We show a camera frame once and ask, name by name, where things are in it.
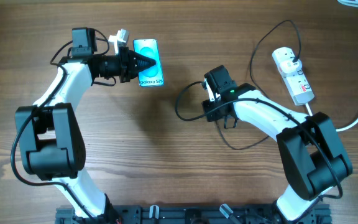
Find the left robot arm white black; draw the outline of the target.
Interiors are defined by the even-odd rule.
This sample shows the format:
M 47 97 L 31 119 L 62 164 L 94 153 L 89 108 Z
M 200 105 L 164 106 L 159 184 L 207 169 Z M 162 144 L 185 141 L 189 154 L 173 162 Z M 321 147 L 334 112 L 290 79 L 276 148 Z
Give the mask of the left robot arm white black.
M 99 77 L 129 82 L 149 68 L 160 66 L 158 53 L 142 55 L 127 47 L 128 32 L 97 37 L 99 30 L 74 28 L 66 43 L 68 54 L 59 62 L 57 76 L 33 105 L 15 112 L 17 135 L 12 143 L 11 167 L 22 183 L 53 185 L 67 198 L 71 214 L 57 223 L 122 223 L 123 218 L 85 169 L 86 146 L 75 110 L 87 89 Z M 98 53 L 97 41 L 114 45 L 114 55 Z

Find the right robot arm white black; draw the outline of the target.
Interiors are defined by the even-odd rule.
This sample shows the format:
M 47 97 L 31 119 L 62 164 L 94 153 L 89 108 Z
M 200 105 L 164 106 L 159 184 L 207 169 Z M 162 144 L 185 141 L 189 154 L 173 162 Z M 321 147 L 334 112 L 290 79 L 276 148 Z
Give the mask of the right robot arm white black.
M 234 118 L 249 123 L 277 144 L 288 187 L 276 200 L 283 221 L 301 220 L 333 187 L 352 174 L 351 160 L 328 115 L 289 110 L 253 85 L 237 85 L 220 65 L 204 75 L 208 121 Z

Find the blue Galaxy smartphone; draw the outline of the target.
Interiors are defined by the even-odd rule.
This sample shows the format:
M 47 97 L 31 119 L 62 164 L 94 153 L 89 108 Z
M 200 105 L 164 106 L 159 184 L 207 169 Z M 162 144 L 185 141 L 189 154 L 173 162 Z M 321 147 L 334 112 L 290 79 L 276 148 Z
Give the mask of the blue Galaxy smartphone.
M 140 57 L 137 66 L 140 68 L 139 85 L 141 87 L 156 87 L 164 85 L 164 77 L 158 43 L 156 39 L 133 40 L 134 51 Z

